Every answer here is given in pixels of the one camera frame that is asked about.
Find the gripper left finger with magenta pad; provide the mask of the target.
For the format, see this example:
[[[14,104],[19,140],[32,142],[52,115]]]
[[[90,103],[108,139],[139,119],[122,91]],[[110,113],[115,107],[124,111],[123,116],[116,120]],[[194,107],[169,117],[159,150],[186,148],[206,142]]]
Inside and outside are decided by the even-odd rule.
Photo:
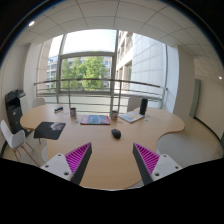
[[[42,166],[42,169],[79,185],[91,154],[92,146],[87,143],[67,154],[56,154]]]

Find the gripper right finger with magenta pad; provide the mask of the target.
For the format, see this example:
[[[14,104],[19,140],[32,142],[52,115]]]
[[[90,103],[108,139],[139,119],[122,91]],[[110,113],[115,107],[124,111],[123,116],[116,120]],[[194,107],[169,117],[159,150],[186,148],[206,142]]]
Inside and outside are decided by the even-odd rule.
[[[137,143],[133,144],[133,155],[144,185],[148,185],[182,169],[167,154],[159,155]]]

